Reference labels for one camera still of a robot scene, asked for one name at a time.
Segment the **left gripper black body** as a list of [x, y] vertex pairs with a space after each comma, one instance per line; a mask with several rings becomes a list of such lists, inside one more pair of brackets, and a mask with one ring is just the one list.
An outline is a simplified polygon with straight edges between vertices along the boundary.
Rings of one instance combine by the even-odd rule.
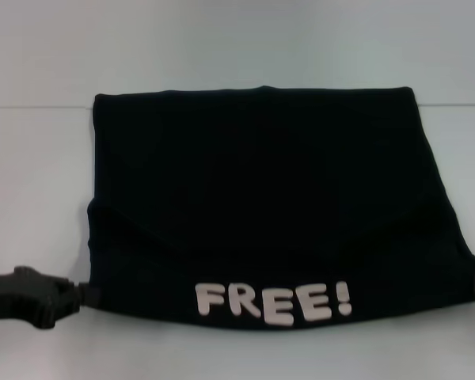
[[26, 266], [0, 275], [0, 320], [14, 319], [38, 329], [52, 329], [58, 320], [79, 310], [79, 289], [68, 279]]

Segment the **black shirt with white print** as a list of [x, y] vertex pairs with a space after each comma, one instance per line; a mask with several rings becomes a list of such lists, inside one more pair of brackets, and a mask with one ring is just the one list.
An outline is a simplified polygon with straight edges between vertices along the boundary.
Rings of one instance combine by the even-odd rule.
[[93, 126], [96, 309], [285, 330], [475, 301], [408, 87], [99, 94]]

